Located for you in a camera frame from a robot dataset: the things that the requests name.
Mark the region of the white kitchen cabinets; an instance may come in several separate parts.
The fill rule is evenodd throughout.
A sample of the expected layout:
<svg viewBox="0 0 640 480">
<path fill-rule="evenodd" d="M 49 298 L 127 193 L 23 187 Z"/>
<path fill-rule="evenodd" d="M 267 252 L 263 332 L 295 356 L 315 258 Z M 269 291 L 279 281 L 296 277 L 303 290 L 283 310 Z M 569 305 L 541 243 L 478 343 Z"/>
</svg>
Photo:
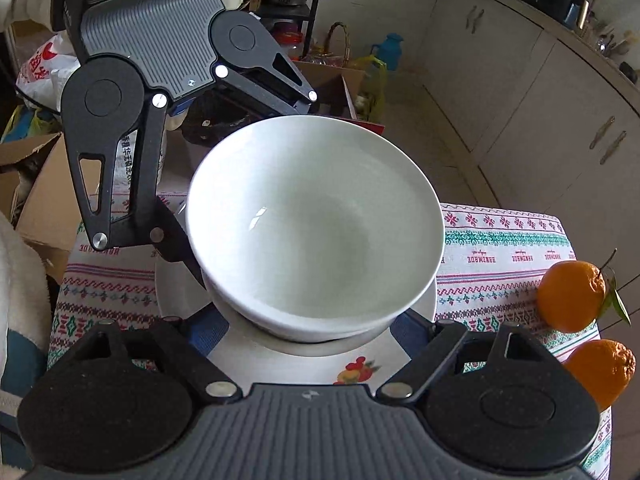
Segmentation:
<svg viewBox="0 0 640 480">
<path fill-rule="evenodd" d="M 447 202 L 558 217 L 579 258 L 639 269 L 639 95 L 518 0 L 320 0 L 365 55 L 394 32 L 386 136 Z"/>
</svg>

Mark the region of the wicker basket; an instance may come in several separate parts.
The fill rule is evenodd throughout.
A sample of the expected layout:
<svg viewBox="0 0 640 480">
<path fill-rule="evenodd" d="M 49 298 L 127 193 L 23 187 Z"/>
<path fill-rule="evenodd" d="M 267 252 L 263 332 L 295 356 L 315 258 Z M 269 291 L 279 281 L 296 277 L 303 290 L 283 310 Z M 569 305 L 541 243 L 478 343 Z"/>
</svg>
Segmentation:
<svg viewBox="0 0 640 480">
<path fill-rule="evenodd" d="M 322 44 L 311 47 L 307 60 L 320 65 L 347 67 L 352 57 L 351 46 L 347 25 L 344 22 L 334 22 Z"/>
</svg>

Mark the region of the orange with leaf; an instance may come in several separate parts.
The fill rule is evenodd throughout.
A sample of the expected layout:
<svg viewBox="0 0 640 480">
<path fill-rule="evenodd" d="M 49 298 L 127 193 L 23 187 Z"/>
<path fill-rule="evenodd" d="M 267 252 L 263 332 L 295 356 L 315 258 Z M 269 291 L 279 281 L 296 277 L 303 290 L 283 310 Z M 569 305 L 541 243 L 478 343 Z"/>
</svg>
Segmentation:
<svg viewBox="0 0 640 480">
<path fill-rule="evenodd" d="M 618 322 L 631 325 L 620 290 L 631 281 L 618 284 L 611 266 L 616 252 L 596 266 L 582 260 L 555 263 L 542 277 L 536 292 L 536 309 L 544 324 L 564 334 L 574 334 L 612 310 Z"/>
</svg>

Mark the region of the brown cardboard box floor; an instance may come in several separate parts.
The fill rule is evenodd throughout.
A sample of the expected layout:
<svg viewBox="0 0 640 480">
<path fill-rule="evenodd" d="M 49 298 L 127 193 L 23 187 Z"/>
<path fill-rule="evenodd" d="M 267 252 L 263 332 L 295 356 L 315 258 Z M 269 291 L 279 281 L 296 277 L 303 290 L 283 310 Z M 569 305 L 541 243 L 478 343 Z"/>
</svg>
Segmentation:
<svg viewBox="0 0 640 480">
<path fill-rule="evenodd" d="M 81 222 L 62 133 L 1 145 L 1 212 L 61 283 Z"/>
</svg>

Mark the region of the white floral bowl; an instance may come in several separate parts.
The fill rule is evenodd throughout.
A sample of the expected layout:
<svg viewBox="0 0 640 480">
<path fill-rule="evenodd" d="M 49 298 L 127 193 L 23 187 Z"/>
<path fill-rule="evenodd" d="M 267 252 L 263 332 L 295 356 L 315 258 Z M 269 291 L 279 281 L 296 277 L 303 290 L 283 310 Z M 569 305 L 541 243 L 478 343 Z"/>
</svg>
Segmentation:
<svg viewBox="0 0 640 480">
<path fill-rule="evenodd" d="M 437 278 L 431 280 L 425 292 L 410 306 L 402 307 L 390 314 L 383 314 L 380 318 L 367 320 L 364 315 L 330 316 L 329 318 L 310 318 L 288 314 L 268 307 L 265 313 L 245 313 L 241 307 L 225 292 L 222 292 L 206 275 L 203 276 L 204 287 L 217 307 L 224 307 L 227 311 L 258 326 L 261 330 L 282 339 L 302 342 L 303 344 L 320 344 L 320 342 L 345 339 L 377 330 L 382 326 L 389 326 L 402 314 L 413 310 L 427 321 L 433 321 L 437 307 Z"/>
<path fill-rule="evenodd" d="M 245 313 L 380 318 L 410 307 L 442 261 L 430 181 L 344 120 L 255 122 L 202 160 L 186 232 L 203 272 Z"/>
</svg>

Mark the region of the white plate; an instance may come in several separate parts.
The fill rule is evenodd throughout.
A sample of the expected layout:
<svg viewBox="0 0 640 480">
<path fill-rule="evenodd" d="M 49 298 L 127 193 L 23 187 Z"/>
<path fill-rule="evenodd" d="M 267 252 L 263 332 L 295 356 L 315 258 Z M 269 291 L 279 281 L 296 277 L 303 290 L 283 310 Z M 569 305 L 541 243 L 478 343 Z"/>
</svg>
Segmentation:
<svg viewBox="0 0 640 480">
<path fill-rule="evenodd" d="M 296 344 L 272 336 L 217 307 L 181 262 L 156 260 L 155 290 L 160 315 L 188 321 L 201 352 L 243 391 L 255 382 L 367 384 L 374 390 L 410 361 L 390 332 L 393 323 L 324 344 Z"/>
</svg>

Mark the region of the bumpy orange without leaf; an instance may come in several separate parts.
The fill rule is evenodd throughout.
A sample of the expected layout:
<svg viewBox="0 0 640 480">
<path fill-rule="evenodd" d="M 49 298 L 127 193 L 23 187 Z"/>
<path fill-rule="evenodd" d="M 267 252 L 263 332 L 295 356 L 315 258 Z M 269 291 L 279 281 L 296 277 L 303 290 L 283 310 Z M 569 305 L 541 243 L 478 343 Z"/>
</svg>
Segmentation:
<svg viewBox="0 0 640 480">
<path fill-rule="evenodd" d="M 603 412 L 613 405 L 634 377 L 636 357 L 621 342 L 593 339 L 577 347 L 564 361 L 564 366 Z"/>
</svg>

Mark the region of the blue thermos jug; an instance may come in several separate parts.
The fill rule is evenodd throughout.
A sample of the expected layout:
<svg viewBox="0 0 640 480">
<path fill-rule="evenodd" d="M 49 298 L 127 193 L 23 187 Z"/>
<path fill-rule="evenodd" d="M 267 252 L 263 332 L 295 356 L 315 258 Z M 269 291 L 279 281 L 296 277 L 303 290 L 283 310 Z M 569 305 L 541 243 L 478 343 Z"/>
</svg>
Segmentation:
<svg viewBox="0 0 640 480">
<path fill-rule="evenodd" d="M 400 35 L 391 32 L 386 35 L 382 44 L 374 44 L 371 47 L 370 55 L 386 64 L 386 67 L 391 72 L 398 69 L 399 61 L 402 55 L 401 44 L 404 42 L 404 38 Z"/>
</svg>

